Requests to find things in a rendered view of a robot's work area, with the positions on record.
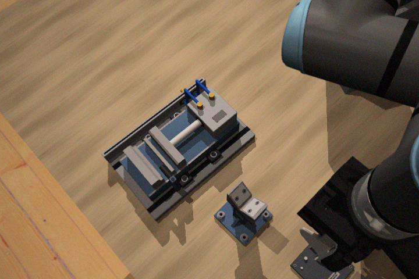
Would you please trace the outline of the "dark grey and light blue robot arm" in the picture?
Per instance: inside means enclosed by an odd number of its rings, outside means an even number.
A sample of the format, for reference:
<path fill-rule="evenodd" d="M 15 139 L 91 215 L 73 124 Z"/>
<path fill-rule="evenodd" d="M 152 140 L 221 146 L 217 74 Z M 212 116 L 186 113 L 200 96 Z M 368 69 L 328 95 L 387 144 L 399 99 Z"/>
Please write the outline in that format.
<path fill-rule="evenodd" d="M 397 150 L 351 193 L 361 225 L 390 240 L 419 235 L 419 22 L 395 17 L 411 1 L 301 0 L 281 50 L 302 74 L 414 108 Z M 419 236 L 379 246 L 407 279 L 419 279 Z"/>

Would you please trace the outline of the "grey flat bar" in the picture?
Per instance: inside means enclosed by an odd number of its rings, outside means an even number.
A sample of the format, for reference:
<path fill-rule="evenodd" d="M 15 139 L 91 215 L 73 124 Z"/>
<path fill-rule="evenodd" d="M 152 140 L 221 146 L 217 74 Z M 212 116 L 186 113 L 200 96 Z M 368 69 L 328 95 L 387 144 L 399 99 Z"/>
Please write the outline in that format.
<path fill-rule="evenodd" d="M 147 160 L 147 158 L 141 153 L 141 151 L 136 146 L 134 146 L 133 148 L 141 156 L 141 158 L 146 162 L 146 164 L 148 164 L 148 166 L 157 175 L 157 177 L 161 180 L 161 182 L 164 183 L 165 182 L 164 178 L 157 172 L 154 166 Z"/>
<path fill-rule="evenodd" d="M 143 139 L 147 146 L 154 152 L 158 159 L 166 166 L 166 168 L 172 173 L 175 174 L 173 167 L 165 160 L 165 158 L 158 152 L 158 150 L 153 146 L 152 143 L 147 138 Z"/>

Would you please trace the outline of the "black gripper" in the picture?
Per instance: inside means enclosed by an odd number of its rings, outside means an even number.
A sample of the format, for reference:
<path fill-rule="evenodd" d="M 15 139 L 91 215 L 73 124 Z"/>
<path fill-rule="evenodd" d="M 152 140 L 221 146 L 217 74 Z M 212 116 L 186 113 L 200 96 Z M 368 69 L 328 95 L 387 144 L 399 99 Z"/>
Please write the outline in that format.
<path fill-rule="evenodd" d="M 384 239 L 369 232 L 357 220 L 351 205 L 351 193 L 357 181 L 372 169 L 352 156 L 297 212 L 319 234 L 304 227 L 300 229 L 300 234 L 317 253 L 315 261 L 334 273 L 352 262 L 364 260 L 374 249 L 380 251 L 379 245 L 405 244 L 419 236 Z"/>

